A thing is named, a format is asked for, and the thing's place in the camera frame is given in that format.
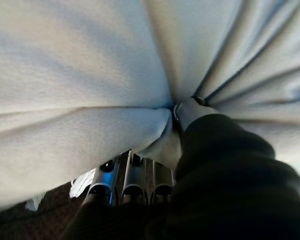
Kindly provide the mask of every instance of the black sweater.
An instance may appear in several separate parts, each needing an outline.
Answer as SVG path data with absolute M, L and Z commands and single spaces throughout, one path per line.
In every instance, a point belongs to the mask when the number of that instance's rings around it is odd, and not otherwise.
M 211 114 L 181 136 L 170 205 L 82 207 L 65 239 L 300 240 L 300 177 L 273 148 Z

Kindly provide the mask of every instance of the dark sleeve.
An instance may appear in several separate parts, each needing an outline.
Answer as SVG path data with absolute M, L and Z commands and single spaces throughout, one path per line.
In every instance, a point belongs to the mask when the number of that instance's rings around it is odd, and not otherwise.
M 172 211 L 148 239 L 300 239 L 300 177 L 273 148 L 221 114 L 181 136 Z

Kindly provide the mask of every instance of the fleece fabric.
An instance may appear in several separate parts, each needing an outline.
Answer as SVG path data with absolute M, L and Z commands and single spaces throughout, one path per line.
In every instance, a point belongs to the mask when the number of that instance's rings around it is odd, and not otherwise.
M 0 0 L 0 208 L 128 149 L 174 168 L 193 94 L 300 173 L 300 0 Z

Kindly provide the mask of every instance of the white fleece blanket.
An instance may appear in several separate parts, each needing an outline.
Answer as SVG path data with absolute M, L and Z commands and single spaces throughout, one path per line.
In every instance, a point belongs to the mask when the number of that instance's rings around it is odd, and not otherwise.
M 300 171 L 300 0 L 0 0 L 0 208 L 131 148 L 175 167 L 193 93 Z

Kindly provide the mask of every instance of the gray fabric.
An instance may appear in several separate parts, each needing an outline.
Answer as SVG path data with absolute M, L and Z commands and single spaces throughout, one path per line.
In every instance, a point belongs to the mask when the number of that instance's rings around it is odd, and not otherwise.
M 176 166 L 193 93 L 299 171 L 300 0 L 0 1 L 0 207 L 130 148 Z

